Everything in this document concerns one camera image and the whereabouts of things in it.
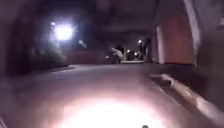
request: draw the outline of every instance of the road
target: road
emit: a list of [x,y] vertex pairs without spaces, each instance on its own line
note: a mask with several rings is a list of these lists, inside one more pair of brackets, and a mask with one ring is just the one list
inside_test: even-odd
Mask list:
[[77,66],[5,80],[1,115],[8,128],[214,127],[150,80],[150,70],[142,64]]

